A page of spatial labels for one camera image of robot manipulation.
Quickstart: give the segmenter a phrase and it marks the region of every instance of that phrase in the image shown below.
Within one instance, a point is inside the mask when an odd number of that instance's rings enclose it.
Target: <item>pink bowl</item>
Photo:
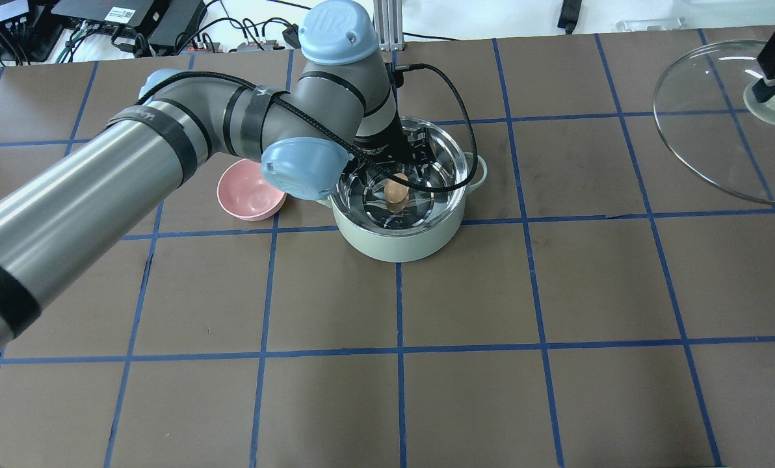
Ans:
[[[260,164],[248,159],[232,164],[217,183],[220,206],[244,221],[259,221],[274,215],[285,199],[286,193],[272,187],[260,175]]]

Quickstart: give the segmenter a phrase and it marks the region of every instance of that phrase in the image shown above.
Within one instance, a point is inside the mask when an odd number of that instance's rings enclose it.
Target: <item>light blue plastic cap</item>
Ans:
[[[151,88],[158,85],[161,82],[164,82],[170,77],[173,77],[177,73],[181,72],[187,72],[188,70],[177,70],[176,68],[162,68],[161,70],[154,71],[150,74],[146,82],[144,82],[144,86],[138,90],[138,96],[141,98],[144,96],[144,93],[149,92]]]
[[[346,65],[379,48],[370,15],[353,0],[329,0],[307,13],[298,31],[301,52],[321,65]]]
[[[298,136],[272,143],[260,159],[260,172],[276,189],[304,200],[327,198],[349,156],[329,140]]]

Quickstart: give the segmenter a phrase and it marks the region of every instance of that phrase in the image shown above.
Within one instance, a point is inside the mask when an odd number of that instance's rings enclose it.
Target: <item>barcode sticker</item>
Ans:
[[[105,21],[113,21],[113,23],[122,23],[127,24],[130,22],[130,18],[133,17],[136,10],[131,10],[128,8],[119,8],[117,6],[114,6],[111,8],[111,12],[107,13],[107,16],[105,17]]]

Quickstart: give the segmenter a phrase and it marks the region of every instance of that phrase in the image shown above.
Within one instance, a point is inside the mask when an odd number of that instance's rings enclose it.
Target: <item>brown egg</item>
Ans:
[[[403,181],[408,181],[408,176],[402,174],[402,172],[397,172],[393,175]],[[387,184],[385,184],[385,200],[388,203],[399,203],[408,196],[408,190],[409,187],[388,179]]]

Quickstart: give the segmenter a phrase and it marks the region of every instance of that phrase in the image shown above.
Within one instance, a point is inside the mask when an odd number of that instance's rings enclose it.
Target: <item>gray robot arm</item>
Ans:
[[[327,5],[308,15],[311,62],[296,91],[279,98],[346,142],[378,136],[398,122],[378,39],[358,4]],[[213,152],[259,162],[263,154],[272,184],[323,198],[348,153],[271,105],[274,94],[213,76],[176,79],[0,201],[0,349]],[[311,148],[316,154],[305,155]]]

